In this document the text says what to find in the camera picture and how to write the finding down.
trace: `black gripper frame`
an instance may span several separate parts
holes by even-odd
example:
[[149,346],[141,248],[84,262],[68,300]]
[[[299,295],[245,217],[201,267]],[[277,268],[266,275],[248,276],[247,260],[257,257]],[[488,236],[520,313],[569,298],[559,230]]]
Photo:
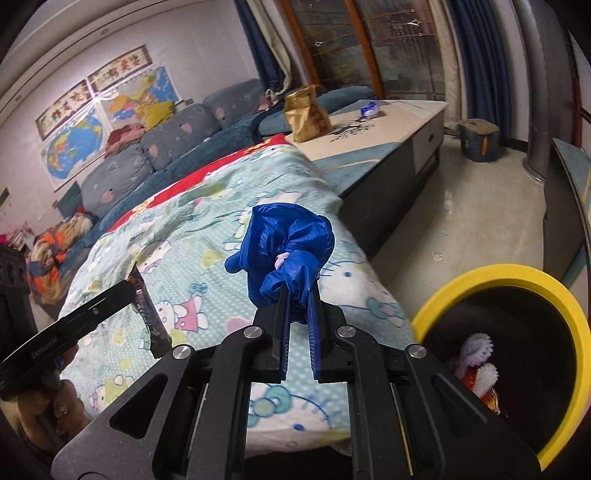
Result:
[[[177,346],[59,452],[53,478],[239,480],[251,383],[285,379],[291,311],[284,287],[257,310],[261,330],[199,351]],[[307,318],[314,377],[348,384],[356,480],[539,476],[535,454],[434,355],[356,327],[339,334],[343,311],[317,286]]]

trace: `blue gripper pad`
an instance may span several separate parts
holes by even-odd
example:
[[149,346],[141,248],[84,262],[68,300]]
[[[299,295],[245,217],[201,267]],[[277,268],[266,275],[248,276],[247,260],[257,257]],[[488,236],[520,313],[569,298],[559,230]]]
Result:
[[320,305],[317,305],[317,302],[318,299],[316,299],[315,295],[308,295],[308,340],[310,341],[310,362],[314,380],[318,380],[318,370],[320,368],[320,334],[316,318],[317,309],[320,308]]
[[280,360],[280,369],[281,372],[283,373],[283,377],[285,378],[285,375],[287,373],[287,360],[288,360],[288,355],[289,355],[289,349],[290,349],[290,330],[291,330],[291,322],[290,322],[290,312],[291,312],[291,295],[289,294],[289,292],[287,291],[286,288],[284,288],[285,293],[286,293],[286,300],[285,300],[285,312],[283,312],[282,314],[282,320],[284,322],[284,327],[282,330],[282,335],[281,335],[281,360]]

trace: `poster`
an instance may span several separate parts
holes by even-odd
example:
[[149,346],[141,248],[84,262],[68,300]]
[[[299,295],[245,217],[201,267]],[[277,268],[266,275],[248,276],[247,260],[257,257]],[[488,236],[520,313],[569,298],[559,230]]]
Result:
[[65,124],[41,152],[54,190],[82,171],[104,150],[110,130],[95,108]]
[[152,59],[146,46],[142,45],[98,69],[88,77],[88,83],[95,93],[104,92],[149,65],[152,65]]
[[90,100],[92,95],[85,80],[72,87],[59,100],[55,101],[35,121],[42,140],[77,114]]
[[144,108],[159,102],[172,100],[177,95],[164,66],[150,68],[121,83],[103,96],[100,103],[113,129],[132,123],[144,123]]

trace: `yellow pillow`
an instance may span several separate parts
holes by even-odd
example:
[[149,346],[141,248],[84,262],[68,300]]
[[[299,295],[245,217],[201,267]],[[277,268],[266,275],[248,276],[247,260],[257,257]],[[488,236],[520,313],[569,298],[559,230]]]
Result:
[[144,115],[146,119],[144,128],[146,131],[152,130],[157,125],[172,117],[173,114],[174,103],[172,100],[155,103],[153,105],[146,105],[144,107]]

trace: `ceiling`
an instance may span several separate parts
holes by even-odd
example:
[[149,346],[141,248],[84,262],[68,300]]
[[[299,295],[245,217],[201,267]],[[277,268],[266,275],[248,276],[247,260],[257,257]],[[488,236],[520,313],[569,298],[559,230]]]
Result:
[[6,2],[2,7],[2,15],[0,15],[0,63],[33,13],[46,1],[13,1]]

